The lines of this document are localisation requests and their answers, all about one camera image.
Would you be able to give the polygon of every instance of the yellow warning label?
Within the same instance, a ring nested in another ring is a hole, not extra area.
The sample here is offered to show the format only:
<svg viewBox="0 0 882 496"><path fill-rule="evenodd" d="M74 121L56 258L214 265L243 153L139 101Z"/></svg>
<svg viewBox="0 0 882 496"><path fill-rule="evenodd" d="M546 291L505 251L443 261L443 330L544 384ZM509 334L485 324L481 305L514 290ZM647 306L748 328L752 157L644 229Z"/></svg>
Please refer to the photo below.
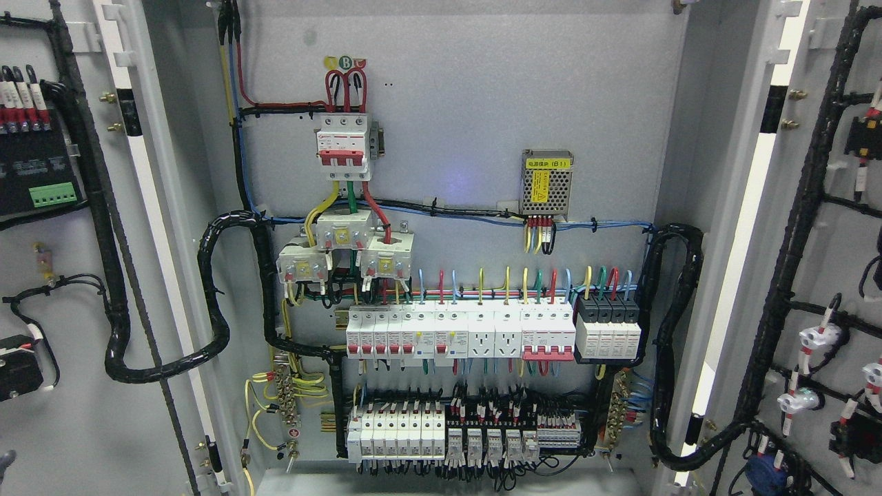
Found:
<svg viewBox="0 0 882 496"><path fill-rule="evenodd" d="M530 192L530 201L533 203L545 203L548 201L550 183L551 171L535 170L533 172L533 190Z"/></svg>
<svg viewBox="0 0 882 496"><path fill-rule="evenodd" d="M532 170L555 170L555 169L569 169L572 167L572 159L570 158L557 158L557 159L527 159L527 169Z"/></svg>

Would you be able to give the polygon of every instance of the red breaker toggle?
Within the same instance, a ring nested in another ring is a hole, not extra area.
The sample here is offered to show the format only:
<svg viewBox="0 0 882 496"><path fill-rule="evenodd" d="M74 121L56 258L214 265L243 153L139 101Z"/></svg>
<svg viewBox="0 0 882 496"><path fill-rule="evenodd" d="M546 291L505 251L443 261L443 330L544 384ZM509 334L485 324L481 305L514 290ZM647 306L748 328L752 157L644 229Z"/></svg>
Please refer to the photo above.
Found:
<svg viewBox="0 0 882 496"><path fill-rule="evenodd" d="M322 159L322 165L347 166L348 161L352 161L354 167L361 167L364 162L364 152L358 150L320 150L318 157Z"/></svg>
<svg viewBox="0 0 882 496"><path fill-rule="evenodd" d="M559 346L539 346L536 351L527 349L522 356L525 360L539 360L543 362L571 362L575 359L572 355L572 346L564 346L561 351Z"/></svg>

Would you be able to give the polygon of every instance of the miniature circuit breaker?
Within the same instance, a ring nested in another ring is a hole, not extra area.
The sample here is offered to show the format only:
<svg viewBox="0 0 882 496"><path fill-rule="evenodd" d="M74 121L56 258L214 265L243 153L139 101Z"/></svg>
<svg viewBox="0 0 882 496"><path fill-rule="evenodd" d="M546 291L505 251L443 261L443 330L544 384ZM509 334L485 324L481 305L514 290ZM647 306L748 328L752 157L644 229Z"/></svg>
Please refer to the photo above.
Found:
<svg viewBox="0 0 882 496"><path fill-rule="evenodd" d="M318 282L325 288L328 272L333 267L331 253L324 253L316 246L286 244L276 259L279 281L286 285L295 282Z"/></svg>
<svg viewBox="0 0 882 496"><path fill-rule="evenodd" d="M361 252L360 266L364 286L378 277L404 282L410 279L410 252L414 245L411 233L394 233L392 243L383 243L382 237L373 237L367 249Z"/></svg>
<svg viewBox="0 0 882 496"><path fill-rule="evenodd" d="M316 241L323 250L364 250L373 234L372 225L370 210L324 213L318 217Z"/></svg>
<svg viewBox="0 0 882 496"><path fill-rule="evenodd" d="M383 134L369 114L322 114L316 129L318 158L333 181L370 181L370 166L383 155Z"/></svg>
<svg viewBox="0 0 882 496"><path fill-rule="evenodd" d="M565 150L524 150L522 155L523 215L560 215L570 210L572 153Z"/></svg>

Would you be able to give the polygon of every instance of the electrical component on door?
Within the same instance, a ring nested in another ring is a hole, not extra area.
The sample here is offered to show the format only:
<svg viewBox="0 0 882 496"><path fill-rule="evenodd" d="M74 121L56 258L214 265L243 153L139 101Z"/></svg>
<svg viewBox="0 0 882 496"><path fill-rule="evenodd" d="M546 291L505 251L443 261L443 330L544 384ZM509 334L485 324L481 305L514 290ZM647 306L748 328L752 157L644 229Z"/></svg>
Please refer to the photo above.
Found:
<svg viewBox="0 0 882 496"><path fill-rule="evenodd" d="M382 132L368 114L320 114L318 158L328 179L370 181L371 164L382 156Z"/></svg>
<svg viewBox="0 0 882 496"><path fill-rule="evenodd" d="M799 333L800 343L802 344L799 350L799 368L803 375L811 373L809 361L811 360L812 351L822 346L832 345L839 339L842 329L831 323L830 319L833 318L836 310L839 309L841 301L842 294L836 293L824 310L824 316L821 318L820 325L810 327Z"/></svg>
<svg viewBox="0 0 882 496"><path fill-rule="evenodd" d="M744 474L758 496L783 496L787 489L787 467L775 466L778 456L751 455L747 459Z"/></svg>
<svg viewBox="0 0 882 496"><path fill-rule="evenodd" d="M879 126L880 99L882 99L882 79L876 88L876 93L870 102L863 117L855 117L848 131L848 139L845 144L845 154L852 154L858 158L857 174L855 176L855 201L861 201L863 192L867 190L867 162L878 160L882 156L882 135Z"/></svg>
<svg viewBox="0 0 882 496"><path fill-rule="evenodd" d="M391 244L383 243L382 237L372 237L368 247L359 253L363 290L368 290L374 279L386 278L403 282L405 291L408 291L410 252L413 246L414 235L411 233L395 233Z"/></svg>
<svg viewBox="0 0 882 496"><path fill-rule="evenodd" d="M871 463L882 462L882 423L855 413L857 402L849 400L839 421L830 424L830 451L840 456L846 476L854 478L849 459L862 458Z"/></svg>
<svg viewBox="0 0 882 496"><path fill-rule="evenodd" d="M318 217L316 243L324 250L364 250L373 234L371 226L370 210L325 212Z"/></svg>
<svg viewBox="0 0 882 496"><path fill-rule="evenodd" d="M882 413L882 402L879 400L879 392L882 391L882 357L875 364L865 365L862 370L867 379L867 385L863 388L867 401L873 409Z"/></svg>
<svg viewBox="0 0 882 496"><path fill-rule="evenodd" d="M581 364L629 364L637 358L643 332L631 300L576 300L576 348Z"/></svg>
<svg viewBox="0 0 882 496"><path fill-rule="evenodd" d="M57 119L55 111L51 116ZM75 153L60 131L0 136L0 215L82 200L72 169Z"/></svg>
<svg viewBox="0 0 882 496"><path fill-rule="evenodd" d="M291 287L297 282L318 282L324 295L325 281L333 266L331 253L325 253L317 246L296 243L286 244L276 260L279 282L285 285L286 293L291 293Z"/></svg>
<svg viewBox="0 0 882 496"><path fill-rule="evenodd" d="M820 410L824 408L824 397L808 387L800 387L778 396L778 406L781 407L781 411L785 415L781 433L789 436L793 416L806 410Z"/></svg>
<svg viewBox="0 0 882 496"><path fill-rule="evenodd" d="M40 388L43 374L37 360L38 340L27 335L0 339L0 402Z"/></svg>
<svg viewBox="0 0 882 496"><path fill-rule="evenodd" d="M572 153L565 150L524 150L521 156L523 215L566 218L570 210Z"/></svg>

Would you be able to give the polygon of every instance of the main circuit breaker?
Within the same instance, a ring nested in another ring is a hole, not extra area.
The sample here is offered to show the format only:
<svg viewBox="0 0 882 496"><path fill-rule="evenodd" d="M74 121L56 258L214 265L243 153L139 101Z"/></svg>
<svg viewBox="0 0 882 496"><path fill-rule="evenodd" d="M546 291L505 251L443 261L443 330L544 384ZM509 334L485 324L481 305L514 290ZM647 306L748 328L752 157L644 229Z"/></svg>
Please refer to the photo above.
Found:
<svg viewBox="0 0 882 496"><path fill-rule="evenodd" d="M383 133L370 114L321 114L318 121L318 158L327 178L370 181L371 163L383 154Z"/></svg>
<svg viewBox="0 0 882 496"><path fill-rule="evenodd" d="M576 329L566 303L425 302L349 310L349 358L398 358L404 366L433 359L523 358L572 361Z"/></svg>

